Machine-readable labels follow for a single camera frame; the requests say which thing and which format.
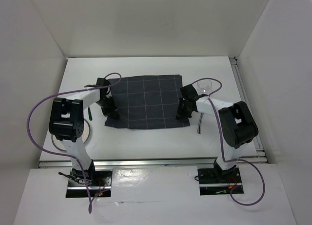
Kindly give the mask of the gold fork green handle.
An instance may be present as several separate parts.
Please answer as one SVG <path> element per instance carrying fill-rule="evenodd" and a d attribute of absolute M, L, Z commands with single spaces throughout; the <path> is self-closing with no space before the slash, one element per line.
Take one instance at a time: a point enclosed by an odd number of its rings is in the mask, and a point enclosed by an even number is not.
<path fill-rule="evenodd" d="M 87 110 L 88 110 L 88 117 L 89 117 L 89 120 L 92 121 L 92 120 L 93 120 L 93 116 L 92 116 L 91 108 L 88 107 Z"/>

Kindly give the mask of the dark checked cloth placemat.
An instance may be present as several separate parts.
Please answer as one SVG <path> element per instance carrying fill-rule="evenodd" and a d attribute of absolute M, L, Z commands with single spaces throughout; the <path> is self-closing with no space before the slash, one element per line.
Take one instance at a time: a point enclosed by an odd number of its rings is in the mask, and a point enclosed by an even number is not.
<path fill-rule="evenodd" d="M 122 78 L 111 87 L 119 119 L 107 118 L 105 126 L 131 130 L 190 126 L 188 118 L 176 119 L 181 87 L 179 74 Z"/>

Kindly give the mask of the white orange patterned plate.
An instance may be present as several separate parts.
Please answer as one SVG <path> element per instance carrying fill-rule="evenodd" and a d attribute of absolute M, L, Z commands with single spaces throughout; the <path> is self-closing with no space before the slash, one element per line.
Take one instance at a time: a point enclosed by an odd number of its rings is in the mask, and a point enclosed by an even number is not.
<path fill-rule="evenodd" d="M 83 133 L 81 136 L 83 143 L 88 142 L 90 135 L 91 135 L 91 126 L 90 126 L 89 122 L 86 119 L 84 119 L 84 130 L 83 130 Z M 53 146 L 57 150 L 59 150 L 61 152 L 66 152 L 66 149 L 65 149 L 63 143 L 60 140 L 58 140 L 55 135 L 51 135 L 51 141 L 52 141 Z"/>

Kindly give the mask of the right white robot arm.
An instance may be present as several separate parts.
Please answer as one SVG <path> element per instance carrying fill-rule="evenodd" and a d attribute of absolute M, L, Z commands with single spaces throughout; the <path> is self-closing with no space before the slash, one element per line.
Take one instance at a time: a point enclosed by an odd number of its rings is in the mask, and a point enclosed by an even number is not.
<path fill-rule="evenodd" d="M 245 146 L 258 135 L 258 127 L 245 102 L 224 102 L 207 94 L 198 94 L 193 85 L 180 89 L 176 119 L 191 118 L 193 112 L 214 115 L 220 136 L 221 151 L 214 161 L 213 177 L 224 182 L 236 167 Z"/>

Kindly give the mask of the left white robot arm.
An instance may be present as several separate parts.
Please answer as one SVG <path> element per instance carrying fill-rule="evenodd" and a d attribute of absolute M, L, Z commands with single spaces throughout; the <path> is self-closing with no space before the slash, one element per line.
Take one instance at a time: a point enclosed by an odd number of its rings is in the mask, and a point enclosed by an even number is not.
<path fill-rule="evenodd" d="M 49 132 L 62 143 L 68 155 L 75 157 L 72 172 L 84 185 L 92 185 L 96 181 L 93 160 L 82 140 L 84 110 L 96 103 L 105 117 L 118 120 L 117 107 L 108 88 L 110 85 L 106 78 L 98 78 L 97 83 L 87 86 L 85 91 L 53 100 Z"/>

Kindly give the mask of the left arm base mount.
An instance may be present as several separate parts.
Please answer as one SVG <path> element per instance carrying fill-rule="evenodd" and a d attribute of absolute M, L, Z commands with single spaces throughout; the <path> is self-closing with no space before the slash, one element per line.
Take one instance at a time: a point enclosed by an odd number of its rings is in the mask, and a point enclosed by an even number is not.
<path fill-rule="evenodd" d="M 83 178 L 74 176 L 73 172 L 58 173 L 68 179 L 66 198 L 87 198 L 87 190 Z M 95 171 L 93 179 L 87 179 L 91 198 L 98 195 L 100 198 L 111 197 L 112 170 Z"/>

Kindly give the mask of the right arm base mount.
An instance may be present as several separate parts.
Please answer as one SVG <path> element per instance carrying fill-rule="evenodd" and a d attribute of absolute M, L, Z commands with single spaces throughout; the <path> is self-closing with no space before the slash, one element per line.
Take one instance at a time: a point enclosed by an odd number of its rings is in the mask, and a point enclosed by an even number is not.
<path fill-rule="evenodd" d="M 213 168 L 199 168 L 194 180 L 199 183 L 201 196 L 227 195 L 233 190 L 233 194 L 244 194 L 242 179 L 238 167 L 224 176 L 217 176 Z"/>

